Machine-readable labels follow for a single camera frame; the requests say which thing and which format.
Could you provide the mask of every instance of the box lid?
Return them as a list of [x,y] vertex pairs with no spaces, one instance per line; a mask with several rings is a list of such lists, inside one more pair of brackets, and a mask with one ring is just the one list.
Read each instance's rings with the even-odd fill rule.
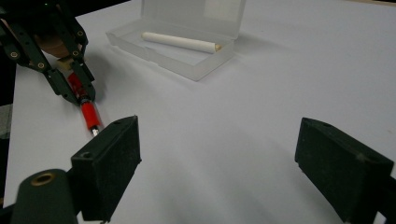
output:
[[143,0],[142,19],[236,39],[246,0]]

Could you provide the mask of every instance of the screw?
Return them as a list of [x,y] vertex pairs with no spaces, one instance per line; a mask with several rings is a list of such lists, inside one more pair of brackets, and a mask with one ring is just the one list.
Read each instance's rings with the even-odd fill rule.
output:
[[17,52],[11,52],[10,55],[13,58],[17,58],[19,56]]

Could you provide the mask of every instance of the brass screw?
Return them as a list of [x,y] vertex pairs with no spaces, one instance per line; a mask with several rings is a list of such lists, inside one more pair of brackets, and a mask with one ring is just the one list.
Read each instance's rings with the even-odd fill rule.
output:
[[53,174],[53,173],[44,173],[42,175],[36,176],[32,180],[31,184],[33,186],[35,186],[35,187],[39,187],[39,186],[48,184],[49,182],[51,182],[53,180],[53,178],[55,178],[55,174]]
[[10,55],[13,58],[17,58],[18,57],[18,53],[17,52],[11,52]]

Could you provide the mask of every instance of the plastic case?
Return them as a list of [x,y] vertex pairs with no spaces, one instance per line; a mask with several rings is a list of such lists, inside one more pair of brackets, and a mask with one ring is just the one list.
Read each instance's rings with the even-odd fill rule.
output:
[[[141,19],[108,31],[114,46],[192,80],[233,57],[246,0],[143,0]],[[215,53],[142,39],[144,32],[175,35],[221,45]]]

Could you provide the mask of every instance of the white cylinder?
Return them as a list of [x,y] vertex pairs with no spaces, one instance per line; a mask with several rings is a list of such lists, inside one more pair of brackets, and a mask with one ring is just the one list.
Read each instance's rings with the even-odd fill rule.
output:
[[144,32],[142,34],[142,38],[150,42],[166,44],[166,45],[181,47],[185,49],[200,50],[208,53],[215,53],[216,51],[221,49],[221,46],[215,43],[196,40],[196,39],[188,39],[188,38],[172,36],[172,35],[160,35],[150,32]]

